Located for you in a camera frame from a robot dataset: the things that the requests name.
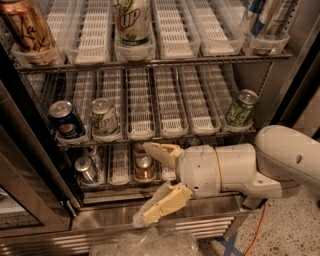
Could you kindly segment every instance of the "orange cable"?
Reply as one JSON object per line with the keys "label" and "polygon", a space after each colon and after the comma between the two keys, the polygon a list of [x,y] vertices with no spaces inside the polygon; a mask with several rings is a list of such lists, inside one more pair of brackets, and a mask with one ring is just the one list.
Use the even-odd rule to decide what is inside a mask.
{"label": "orange cable", "polygon": [[262,226],[262,222],[266,216],[266,209],[267,209],[267,202],[264,203],[264,206],[263,206],[263,212],[262,212],[262,216],[261,216],[261,219],[260,219],[260,222],[259,222],[259,226],[257,228],[257,232],[256,232],[256,235],[251,243],[251,245],[249,246],[249,248],[247,249],[246,253],[244,254],[245,256],[249,256],[249,253],[250,251],[252,250],[254,244],[256,243],[257,239],[258,239],[258,236],[260,234],[260,231],[261,231],[261,226]]}

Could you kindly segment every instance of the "beverage can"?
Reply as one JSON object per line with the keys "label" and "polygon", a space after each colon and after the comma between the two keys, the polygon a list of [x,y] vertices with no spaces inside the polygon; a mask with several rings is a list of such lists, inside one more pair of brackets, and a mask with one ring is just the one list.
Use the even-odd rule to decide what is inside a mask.
{"label": "beverage can", "polygon": [[225,116],[227,125],[233,127],[244,127],[252,119],[256,106],[258,104],[258,95],[251,90],[241,90],[233,99]]}
{"label": "beverage can", "polygon": [[114,0],[118,40],[123,46],[141,46],[150,40],[150,0]]}
{"label": "beverage can", "polygon": [[33,64],[46,65],[58,57],[51,51],[56,43],[37,0],[0,0],[0,16],[22,52],[50,52]]}
{"label": "beverage can", "polygon": [[98,135],[111,135],[119,132],[116,110],[106,98],[98,98],[91,103],[93,126]]}
{"label": "beverage can", "polygon": [[85,147],[83,149],[83,155],[89,157],[92,160],[92,162],[96,165],[98,171],[102,171],[102,157],[98,146]]}
{"label": "beverage can", "polygon": [[134,145],[135,179],[138,182],[147,183],[155,179],[155,171],[152,157],[147,154],[143,145]]}
{"label": "beverage can", "polygon": [[82,182],[87,184],[98,182],[98,173],[92,160],[87,156],[78,158],[74,164],[74,168],[81,173]]}
{"label": "beverage can", "polygon": [[85,128],[75,107],[69,101],[57,101],[49,108],[49,118],[65,139],[85,135]]}

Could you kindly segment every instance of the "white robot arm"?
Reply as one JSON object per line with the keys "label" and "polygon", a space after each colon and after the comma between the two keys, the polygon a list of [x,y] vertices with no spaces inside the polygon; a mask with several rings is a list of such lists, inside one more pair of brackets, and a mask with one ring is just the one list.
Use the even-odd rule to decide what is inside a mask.
{"label": "white robot arm", "polygon": [[247,195],[244,206],[253,208],[261,199],[294,196],[301,183],[320,194],[320,143],[283,126],[262,129],[255,147],[204,145],[182,150],[176,145],[145,143],[144,148],[163,166],[176,168],[182,183],[161,186],[134,216],[135,227],[181,209],[192,196],[242,192]]}
{"label": "white robot arm", "polygon": [[251,144],[195,146],[176,158],[178,180],[195,198],[242,192],[256,199],[295,195],[300,184],[320,194],[320,144],[284,126],[268,126]]}

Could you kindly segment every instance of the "white plastic divider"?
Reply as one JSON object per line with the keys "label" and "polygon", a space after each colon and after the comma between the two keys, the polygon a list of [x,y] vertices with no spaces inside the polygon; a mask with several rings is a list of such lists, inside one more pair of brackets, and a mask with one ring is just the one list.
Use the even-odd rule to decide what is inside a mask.
{"label": "white plastic divider", "polygon": [[65,44],[77,1],[52,0],[47,16],[51,33],[56,40],[62,60],[66,57]]}
{"label": "white plastic divider", "polygon": [[130,182],[130,145],[115,144],[110,146],[108,159],[108,183],[114,186]]}
{"label": "white plastic divider", "polygon": [[187,1],[204,56],[239,54],[244,35],[224,0]]}
{"label": "white plastic divider", "polygon": [[219,131],[221,122],[210,95],[194,66],[180,67],[179,80],[190,129],[196,135],[212,135]]}
{"label": "white plastic divider", "polygon": [[197,57],[200,38],[185,0],[153,0],[152,3],[161,58]]}
{"label": "white plastic divider", "polygon": [[112,1],[78,0],[66,49],[71,64],[111,61]]}
{"label": "white plastic divider", "polygon": [[126,71],[127,84],[127,136],[131,140],[155,137],[150,78],[147,69]]}
{"label": "white plastic divider", "polygon": [[171,68],[155,68],[154,82],[160,136],[174,138],[186,135],[189,125],[175,71]]}
{"label": "white plastic divider", "polygon": [[95,141],[111,142],[123,138],[122,124],[123,117],[123,93],[122,93],[122,72],[121,70],[105,70],[98,72],[97,98],[109,99],[115,108],[119,131],[115,134],[101,136],[95,134],[92,129],[92,137]]}
{"label": "white plastic divider", "polygon": [[246,0],[225,0],[227,6],[235,13],[234,18],[237,21],[237,25],[240,25],[243,14],[246,11],[245,2]]}

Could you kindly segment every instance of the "speckled floor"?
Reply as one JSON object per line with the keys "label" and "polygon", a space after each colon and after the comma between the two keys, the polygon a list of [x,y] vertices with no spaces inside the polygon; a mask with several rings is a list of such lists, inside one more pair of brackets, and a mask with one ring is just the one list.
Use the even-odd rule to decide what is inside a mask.
{"label": "speckled floor", "polygon": [[[268,200],[260,235],[250,256],[319,256],[320,196],[302,187],[295,197]],[[254,239],[263,209],[254,211],[227,246],[226,241],[199,241],[200,255],[241,256]]]}

